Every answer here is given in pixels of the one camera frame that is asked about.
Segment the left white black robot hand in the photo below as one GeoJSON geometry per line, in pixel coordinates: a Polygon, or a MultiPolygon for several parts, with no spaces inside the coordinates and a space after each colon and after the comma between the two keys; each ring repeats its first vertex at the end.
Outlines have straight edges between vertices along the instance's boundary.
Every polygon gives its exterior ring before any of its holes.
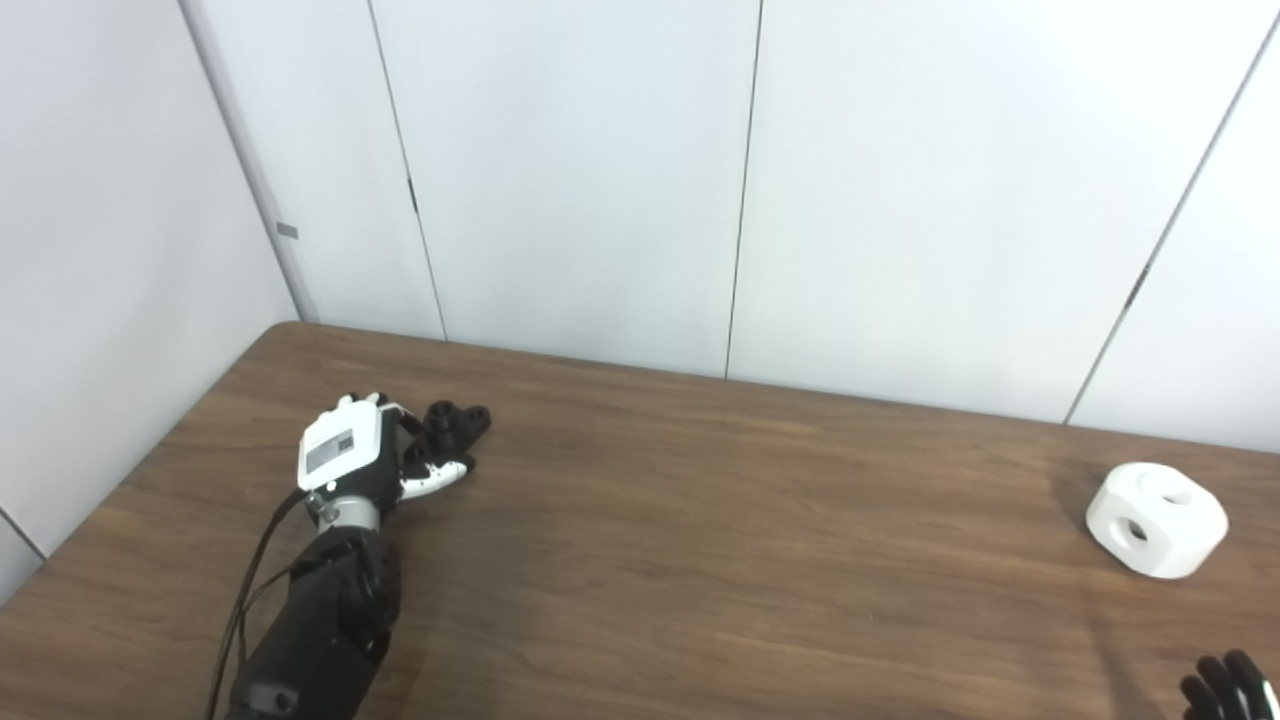
{"type": "Polygon", "coordinates": [[[384,393],[347,395],[305,429],[296,484],[325,501],[365,497],[389,512],[474,471],[470,450],[490,425],[481,406],[443,400],[419,416],[384,393]]]}

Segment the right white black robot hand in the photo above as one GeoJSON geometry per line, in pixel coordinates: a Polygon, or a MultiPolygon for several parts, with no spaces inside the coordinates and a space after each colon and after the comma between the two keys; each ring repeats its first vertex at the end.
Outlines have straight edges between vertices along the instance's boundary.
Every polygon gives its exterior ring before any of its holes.
{"type": "Polygon", "coordinates": [[[1244,650],[1199,657],[1179,689],[1183,719],[1279,719],[1277,692],[1244,650]]]}

